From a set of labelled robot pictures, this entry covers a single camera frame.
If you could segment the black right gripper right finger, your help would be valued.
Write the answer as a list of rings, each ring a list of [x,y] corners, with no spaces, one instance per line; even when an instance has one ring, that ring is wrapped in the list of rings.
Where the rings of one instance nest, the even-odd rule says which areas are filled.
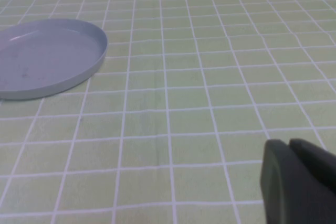
[[[334,154],[300,138],[292,138],[289,147],[315,179],[335,192]]]

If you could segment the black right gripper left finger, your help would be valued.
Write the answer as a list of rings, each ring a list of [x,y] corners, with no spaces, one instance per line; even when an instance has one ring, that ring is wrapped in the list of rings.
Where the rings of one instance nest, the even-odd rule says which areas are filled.
[[[335,192],[309,173],[289,143],[265,142],[260,189],[267,223],[335,223]]]

